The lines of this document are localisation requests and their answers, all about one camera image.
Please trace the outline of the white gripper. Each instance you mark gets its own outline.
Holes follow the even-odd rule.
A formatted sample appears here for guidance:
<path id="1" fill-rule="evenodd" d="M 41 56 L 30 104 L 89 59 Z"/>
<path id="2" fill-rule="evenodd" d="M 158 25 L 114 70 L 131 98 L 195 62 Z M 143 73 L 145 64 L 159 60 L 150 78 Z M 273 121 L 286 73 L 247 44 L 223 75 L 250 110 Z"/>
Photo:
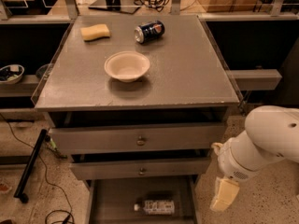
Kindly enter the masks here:
<path id="1" fill-rule="evenodd" d="M 228 139 L 224 144 L 215 142 L 211 147 L 218 155 L 220 170 L 228 178 L 216 178 L 215 195 L 210 209 L 223 212 L 235 200 L 240 190 L 238 182 L 245 182 L 256 176 L 265 167 L 265 158 L 263 152 L 251 142 L 246 131 Z"/>

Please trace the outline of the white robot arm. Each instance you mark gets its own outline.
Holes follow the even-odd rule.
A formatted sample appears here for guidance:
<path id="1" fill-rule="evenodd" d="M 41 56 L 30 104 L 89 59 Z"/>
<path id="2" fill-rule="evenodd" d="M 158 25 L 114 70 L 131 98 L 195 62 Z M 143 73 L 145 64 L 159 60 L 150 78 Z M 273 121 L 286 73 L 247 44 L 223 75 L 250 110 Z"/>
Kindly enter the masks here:
<path id="1" fill-rule="evenodd" d="M 223 177 L 215 181 L 210 209 L 223 212 L 235 200 L 240 184 L 265 166 L 282 160 L 299 162 L 299 109 L 257 107 L 246 116 L 242 133 L 211 147 Z"/>

